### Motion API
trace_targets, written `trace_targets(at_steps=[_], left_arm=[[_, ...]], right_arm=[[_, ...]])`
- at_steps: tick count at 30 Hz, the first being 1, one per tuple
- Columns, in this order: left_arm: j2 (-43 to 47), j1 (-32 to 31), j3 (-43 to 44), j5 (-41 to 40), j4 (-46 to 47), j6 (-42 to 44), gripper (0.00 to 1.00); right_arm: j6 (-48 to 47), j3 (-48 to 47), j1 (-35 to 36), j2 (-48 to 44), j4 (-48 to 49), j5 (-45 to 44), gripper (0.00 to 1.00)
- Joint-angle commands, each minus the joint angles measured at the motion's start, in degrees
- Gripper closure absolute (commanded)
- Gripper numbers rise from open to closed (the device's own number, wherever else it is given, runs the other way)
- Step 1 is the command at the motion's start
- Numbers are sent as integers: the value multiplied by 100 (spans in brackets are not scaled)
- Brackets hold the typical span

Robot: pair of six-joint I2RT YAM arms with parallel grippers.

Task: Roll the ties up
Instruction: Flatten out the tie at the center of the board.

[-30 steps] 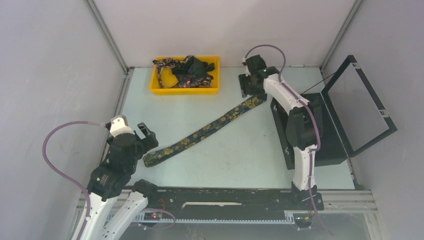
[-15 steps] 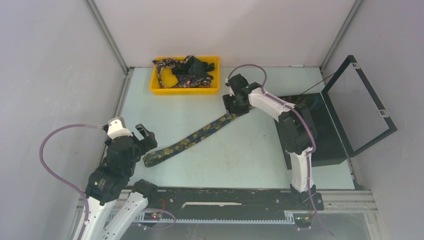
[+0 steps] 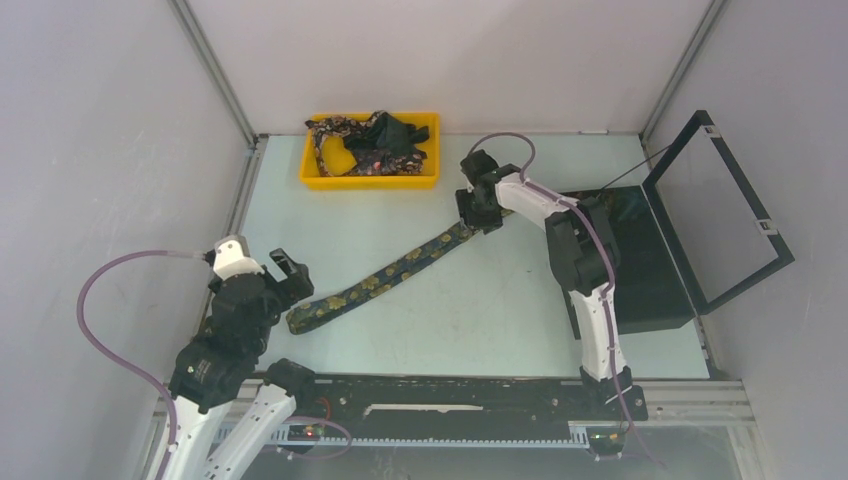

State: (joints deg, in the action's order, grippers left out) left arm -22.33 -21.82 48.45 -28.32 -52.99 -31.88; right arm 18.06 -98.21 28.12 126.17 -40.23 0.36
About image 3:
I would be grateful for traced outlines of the navy gold floral tie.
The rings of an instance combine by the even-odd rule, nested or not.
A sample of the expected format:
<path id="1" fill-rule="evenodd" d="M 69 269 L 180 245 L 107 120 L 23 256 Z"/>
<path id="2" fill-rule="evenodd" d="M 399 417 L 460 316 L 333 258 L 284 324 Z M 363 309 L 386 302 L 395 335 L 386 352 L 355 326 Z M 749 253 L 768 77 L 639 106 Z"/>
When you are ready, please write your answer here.
<path id="1" fill-rule="evenodd" d="M 492 228 L 469 227 L 458 221 L 354 285 L 294 307 L 285 316 L 288 330 L 293 335 L 315 331 L 409 280 L 475 235 L 491 231 Z"/>

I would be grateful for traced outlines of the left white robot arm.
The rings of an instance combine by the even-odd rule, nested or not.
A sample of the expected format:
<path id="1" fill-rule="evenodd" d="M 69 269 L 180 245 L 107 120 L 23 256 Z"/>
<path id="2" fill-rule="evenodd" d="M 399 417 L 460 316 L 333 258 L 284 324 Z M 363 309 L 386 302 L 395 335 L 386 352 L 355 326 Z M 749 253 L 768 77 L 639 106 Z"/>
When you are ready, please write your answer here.
<path id="1" fill-rule="evenodd" d="M 212 445 L 245 380 L 256 370 L 270 332 L 283 314 L 311 296 L 306 265 L 283 249 L 270 253 L 285 277 L 276 280 L 236 238 L 209 253 L 214 279 L 211 313 L 178 354 L 168 386 L 175 413 L 168 419 L 174 440 L 165 446 L 157 479 L 239 479 L 292 416 L 316 403 L 314 371 L 288 359 L 273 363 L 252 404 L 218 446 Z"/>

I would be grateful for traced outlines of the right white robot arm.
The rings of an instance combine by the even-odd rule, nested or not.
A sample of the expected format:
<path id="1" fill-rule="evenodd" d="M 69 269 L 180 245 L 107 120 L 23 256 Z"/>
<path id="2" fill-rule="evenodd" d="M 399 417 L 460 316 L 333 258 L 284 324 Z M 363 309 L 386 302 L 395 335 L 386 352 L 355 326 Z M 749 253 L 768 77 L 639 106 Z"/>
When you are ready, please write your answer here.
<path id="1" fill-rule="evenodd" d="M 585 411 L 606 418 L 622 403 L 632 374 L 620 347 L 614 294 L 619 249 L 604 206 L 543 187 L 513 165 L 500 166 L 483 150 L 460 161 L 467 186 L 455 193 L 461 223 L 493 231 L 510 210 L 546 235 L 549 265 L 582 344 L 580 374 Z"/>

